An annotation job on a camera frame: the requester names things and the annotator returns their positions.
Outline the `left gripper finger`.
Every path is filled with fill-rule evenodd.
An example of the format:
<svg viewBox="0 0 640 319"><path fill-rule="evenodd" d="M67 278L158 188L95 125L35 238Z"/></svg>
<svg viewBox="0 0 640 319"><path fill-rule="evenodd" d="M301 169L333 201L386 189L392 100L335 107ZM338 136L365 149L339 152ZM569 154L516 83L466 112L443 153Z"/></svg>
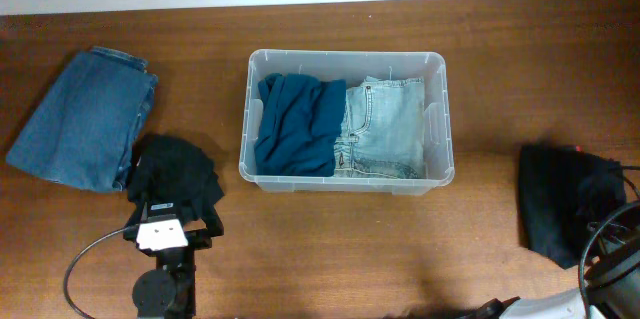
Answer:
<svg viewBox="0 0 640 319"><path fill-rule="evenodd" d="M139 226L145 214L146 214L146 204L145 203L137 204L133 213L125 223L125 228L135 228Z"/></svg>
<svg viewBox="0 0 640 319"><path fill-rule="evenodd" d="M205 223L206 230L210 237L219 237L224 235L224 226L222 221L215 210L214 204L207 196L202 199L200 218Z"/></svg>

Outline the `black garment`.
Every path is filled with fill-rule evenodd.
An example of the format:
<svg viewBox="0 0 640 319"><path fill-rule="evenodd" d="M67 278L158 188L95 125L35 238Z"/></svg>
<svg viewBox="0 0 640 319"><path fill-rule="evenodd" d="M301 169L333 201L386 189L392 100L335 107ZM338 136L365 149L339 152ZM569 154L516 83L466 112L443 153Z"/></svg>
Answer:
<svg viewBox="0 0 640 319"><path fill-rule="evenodd" d="M186 222L202 220L201 203L215 204L224 192L215 163L198 146L177 137L154 135L133 171L127 199L137 205L174 203Z"/></svg>

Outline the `black shirt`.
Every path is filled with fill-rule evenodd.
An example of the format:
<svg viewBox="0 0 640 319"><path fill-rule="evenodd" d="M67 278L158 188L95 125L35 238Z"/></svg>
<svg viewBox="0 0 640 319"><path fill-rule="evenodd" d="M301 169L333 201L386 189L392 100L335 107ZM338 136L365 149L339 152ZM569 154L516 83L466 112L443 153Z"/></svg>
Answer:
<svg viewBox="0 0 640 319"><path fill-rule="evenodd" d="M518 165L518 205L528 249L576 266L595 225L626 203L621 163L575 147L528 144Z"/></svg>

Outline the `dark blue jeans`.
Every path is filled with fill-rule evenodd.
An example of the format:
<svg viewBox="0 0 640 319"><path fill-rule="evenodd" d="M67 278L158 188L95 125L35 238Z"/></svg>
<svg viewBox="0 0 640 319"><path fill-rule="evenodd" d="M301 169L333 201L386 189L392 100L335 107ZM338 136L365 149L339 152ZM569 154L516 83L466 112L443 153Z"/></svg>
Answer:
<svg viewBox="0 0 640 319"><path fill-rule="evenodd" d="M7 153L38 178L98 193L122 191L132 147L153 107L148 61L94 46L57 77Z"/></svg>

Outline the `navy blue garment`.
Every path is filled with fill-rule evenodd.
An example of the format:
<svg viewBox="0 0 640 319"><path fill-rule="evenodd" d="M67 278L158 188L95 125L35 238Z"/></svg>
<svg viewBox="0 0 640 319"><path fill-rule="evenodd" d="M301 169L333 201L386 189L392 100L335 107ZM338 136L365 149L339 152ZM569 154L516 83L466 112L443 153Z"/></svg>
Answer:
<svg viewBox="0 0 640 319"><path fill-rule="evenodd" d="M272 73L258 83L264 104L254 145L259 175L330 177L346 107L346 82Z"/></svg>

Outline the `light blue jeans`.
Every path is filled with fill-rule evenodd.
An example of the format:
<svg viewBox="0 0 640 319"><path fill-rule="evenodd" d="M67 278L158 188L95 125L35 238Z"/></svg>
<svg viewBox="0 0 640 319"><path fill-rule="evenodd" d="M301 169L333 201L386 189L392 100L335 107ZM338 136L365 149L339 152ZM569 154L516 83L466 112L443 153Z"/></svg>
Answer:
<svg viewBox="0 0 640 319"><path fill-rule="evenodd" d="M424 179L422 77L366 77L346 90L341 134L334 145L336 177Z"/></svg>

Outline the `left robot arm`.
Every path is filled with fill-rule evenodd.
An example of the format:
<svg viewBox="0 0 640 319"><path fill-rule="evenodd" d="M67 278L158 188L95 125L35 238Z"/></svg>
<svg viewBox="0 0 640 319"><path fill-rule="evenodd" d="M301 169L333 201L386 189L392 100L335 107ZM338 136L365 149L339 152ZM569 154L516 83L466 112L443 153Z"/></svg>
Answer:
<svg viewBox="0 0 640 319"><path fill-rule="evenodd" d="M123 238L155 260L132 289L139 318L196 316L195 253L212 247L224 227L209 199L144 199L126 222Z"/></svg>

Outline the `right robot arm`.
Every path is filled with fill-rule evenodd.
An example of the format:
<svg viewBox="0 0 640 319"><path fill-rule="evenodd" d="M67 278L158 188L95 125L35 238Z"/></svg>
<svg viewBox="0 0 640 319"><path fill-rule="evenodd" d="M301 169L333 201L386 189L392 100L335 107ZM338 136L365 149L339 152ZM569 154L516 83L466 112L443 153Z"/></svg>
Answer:
<svg viewBox="0 0 640 319"><path fill-rule="evenodd" d="M639 229L617 227L601 245L604 256L585 273L586 295L577 289L543 299L493 299L471 319L635 319L639 316Z"/></svg>

